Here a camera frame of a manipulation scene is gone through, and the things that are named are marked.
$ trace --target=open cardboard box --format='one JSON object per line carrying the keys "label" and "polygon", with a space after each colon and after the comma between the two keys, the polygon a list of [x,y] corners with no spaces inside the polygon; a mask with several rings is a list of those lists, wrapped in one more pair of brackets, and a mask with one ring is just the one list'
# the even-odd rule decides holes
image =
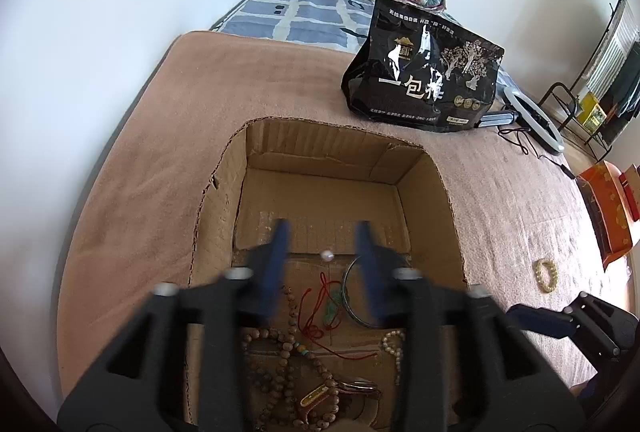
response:
{"label": "open cardboard box", "polygon": [[[250,122],[228,142],[204,190],[194,235],[191,285],[206,284],[229,266],[241,265],[246,251],[268,242],[279,219],[290,222],[290,256],[284,284],[300,300],[312,288],[301,309],[306,319],[320,289],[319,275],[340,280],[354,259],[354,226],[370,221],[374,236],[406,257],[436,284],[465,288],[462,258],[447,192],[437,168],[423,149],[407,142],[360,129],[292,119]],[[332,250],[335,259],[320,259]],[[357,268],[348,281],[356,313],[369,317]],[[270,325],[287,327],[284,301]],[[315,323],[322,326],[324,308]],[[199,343],[202,330],[190,333],[188,352],[188,418],[196,422]],[[376,382],[382,391],[376,428],[389,426],[395,401],[395,361],[380,349],[384,330],[371,330],[347,315],[340,326],[325,332],[320,343],[345,356],[373,358],[353,361],[334,356],[299,340],[313,350],[336,375],[348,374]],[[256,361],[275,361],[276,351],[257,349]],[[291,362],[296,397],[321,384],[308,360]],[[362,402],[353,398],[350,412]],[[259,411],[264,402],[254,402]]]}

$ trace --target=power cord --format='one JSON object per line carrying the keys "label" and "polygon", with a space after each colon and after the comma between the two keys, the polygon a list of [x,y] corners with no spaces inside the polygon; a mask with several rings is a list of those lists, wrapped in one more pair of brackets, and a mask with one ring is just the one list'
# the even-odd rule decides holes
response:
{"label": "power cord", "polygon": [[[513,139],[507,138],[507,135],[511,134],[512,132],[514,132],[515,135],[516,135],[516,141],[513,141]],[[533,145],[533,143],[529,139],[529,132],[531,132],[531,129],[529,127],[499,128],[498,129],[498,136],[500,136],[504,141],[507,141],[507,142],[511,143],[512,145],[515,145],[516,147],[519,147],[520,150],[522,151],[522,153],[525,156],[529,155],[529,153],[530,153],[529,147],[530,147],[531,150],[533,151],[533,153],[536,155],[537,159],[544,158],[544,159],[548,160],[549,162],[551,162],[554,165],[556,165],[560,170],[562,170],[562,172],[564,172],[564,174],[569,179],[575,180],[574,173],[571,172],[566,165],[564,165],[562,163],[556,163],[549,156],[547,156],[545,154],[543,154],[543,155],[538,154],[538,151],[536,150],[535,145]],[[527,147],[522,142],[522,140],[520,139],[520,135],[523,135],[525,137],[525,139],[529,143],[529,147]]]}

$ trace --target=gold bracelet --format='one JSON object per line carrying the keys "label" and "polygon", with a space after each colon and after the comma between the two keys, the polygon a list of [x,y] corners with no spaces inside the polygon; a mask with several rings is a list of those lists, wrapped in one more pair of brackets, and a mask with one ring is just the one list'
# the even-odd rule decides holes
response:
{"label": "gold bracelet", "polygon": [[[549,272],[548,284],[542,278],[542,268],[546,268]],[[558,287],[558,268],[549,258],[541,258],[533,263],[533,271],[536,274],[536,282],[542,293],[551,293]]]}

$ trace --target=black plastic bag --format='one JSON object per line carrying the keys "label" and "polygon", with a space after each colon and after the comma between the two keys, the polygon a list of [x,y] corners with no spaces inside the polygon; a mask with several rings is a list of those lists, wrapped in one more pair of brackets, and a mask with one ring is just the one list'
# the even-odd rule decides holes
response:
{"label": "black plastic bag", "polygon": [[369,36],[342,78],[349,108],[377,122],[472,128],[495,98],[504,49],[438,15],[376,0]]}

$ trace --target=white bead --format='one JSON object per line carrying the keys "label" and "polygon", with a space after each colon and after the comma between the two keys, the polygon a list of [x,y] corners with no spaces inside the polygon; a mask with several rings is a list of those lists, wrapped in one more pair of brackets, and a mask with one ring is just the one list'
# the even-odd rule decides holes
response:
{"label": "white bead", "polygon": [[331,250],[324,250],[324,252],[320,253],[320,257],[325,262],[331,262],[334,259],[334,252]]}

